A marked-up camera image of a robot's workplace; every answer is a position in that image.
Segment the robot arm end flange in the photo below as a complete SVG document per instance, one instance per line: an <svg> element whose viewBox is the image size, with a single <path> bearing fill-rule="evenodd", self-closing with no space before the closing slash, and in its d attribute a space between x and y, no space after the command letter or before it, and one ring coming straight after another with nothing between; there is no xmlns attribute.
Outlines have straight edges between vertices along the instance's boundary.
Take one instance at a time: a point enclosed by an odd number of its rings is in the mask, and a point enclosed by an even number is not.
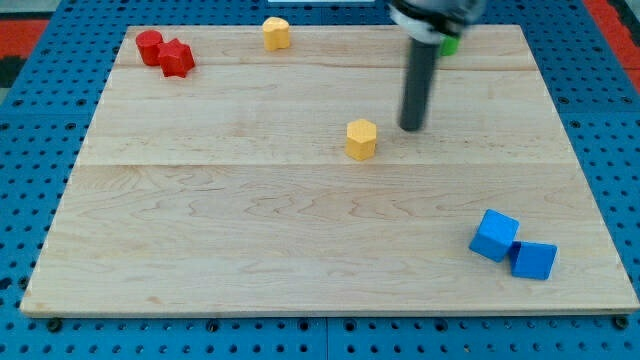
<svg viewBox="0 0 640 360"><path fill-rule="evenodd" d="M484 13L487 0L390 0L390 18L412 39L438 44L459 38Z"/></svg>

